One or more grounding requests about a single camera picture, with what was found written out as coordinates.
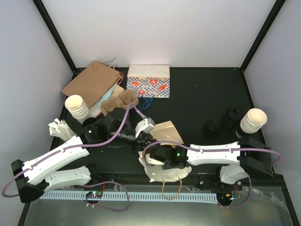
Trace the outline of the cream paper bag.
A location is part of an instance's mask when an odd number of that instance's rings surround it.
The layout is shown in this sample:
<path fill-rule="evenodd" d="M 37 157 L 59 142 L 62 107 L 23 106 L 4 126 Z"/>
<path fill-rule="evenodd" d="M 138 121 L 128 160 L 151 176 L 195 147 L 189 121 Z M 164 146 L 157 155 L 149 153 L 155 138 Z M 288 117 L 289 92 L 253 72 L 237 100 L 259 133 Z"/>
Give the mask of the cream paper bag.
<path fill-rule="evenodd" d="M 164 194 L 166 183 L 179 182 L 177 194 L 182 191 L 183 179 L 192 171 L 186 166 L 186 149 L 179 146 L 183 140 L 171 121 L 162 122 L 155 125 L 150 132 L 158 144 L 148 148 L 145 152 L 139 152 L 139 162 L 144 167 L 144 171 L 150 182 L 160 182 L 162 184 L 161 193 Z M 151 165 L 146 161 L 146 154 L 150 154 L 152 159 L 164 162 L 164 165 Z"/>

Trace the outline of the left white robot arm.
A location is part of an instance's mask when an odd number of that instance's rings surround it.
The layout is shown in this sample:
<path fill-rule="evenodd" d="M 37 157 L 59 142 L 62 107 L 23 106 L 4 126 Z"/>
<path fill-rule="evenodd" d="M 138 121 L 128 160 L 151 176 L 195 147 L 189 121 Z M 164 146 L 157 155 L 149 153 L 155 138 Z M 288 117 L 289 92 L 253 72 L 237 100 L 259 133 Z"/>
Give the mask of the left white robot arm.
<path fill-rule="evenodd" d="M 88 118 L 79 133 L 49 153 L 30 161 L 13 161 L 11 168 L 18 190 L 17 197 L 22 203 L 29 203 L 48 191 L 66 186 L 98 187 L 101 176 L 94 166 L 69 170 L 61 168 L 112 141 L 132 145 L 134 152 L 142 151 L 153 141 L 149 132 L 155 128 L 155 123 L 143 115 L 142 120 L 132 128 L 128 119 L 128 111 L 121 108 L 100 119 Z"/>

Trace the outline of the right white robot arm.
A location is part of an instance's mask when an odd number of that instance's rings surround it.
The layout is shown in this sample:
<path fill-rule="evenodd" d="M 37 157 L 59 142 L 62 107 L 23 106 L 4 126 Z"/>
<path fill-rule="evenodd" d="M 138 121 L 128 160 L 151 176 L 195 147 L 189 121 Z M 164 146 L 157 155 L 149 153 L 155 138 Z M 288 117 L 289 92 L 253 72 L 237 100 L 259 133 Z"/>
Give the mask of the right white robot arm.
<path fill-rule="evenodd" d="M 247 178 L 271 178 L 270 148 L 251 138 L 241 137 L 237 142 L 224 145 L 161 145 L 156 144 L 145 154 L 151 165 L 147 170 L 150 180 L 175 182 L 186 178 L 193 166 L 219 164 L 214 185 L 220 190 Z"/>

